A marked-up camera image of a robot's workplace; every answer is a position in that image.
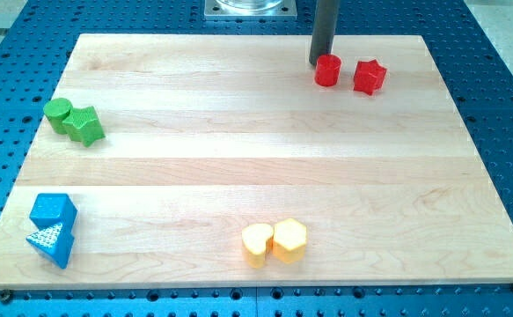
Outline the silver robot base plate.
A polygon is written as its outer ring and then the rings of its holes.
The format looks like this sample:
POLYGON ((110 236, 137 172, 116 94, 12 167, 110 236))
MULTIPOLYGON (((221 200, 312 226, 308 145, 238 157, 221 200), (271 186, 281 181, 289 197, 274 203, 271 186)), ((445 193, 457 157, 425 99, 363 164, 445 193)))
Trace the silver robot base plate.
POLYGON ((261 18, 297 16, 296 0, 205 0, 206 18, 261 18))

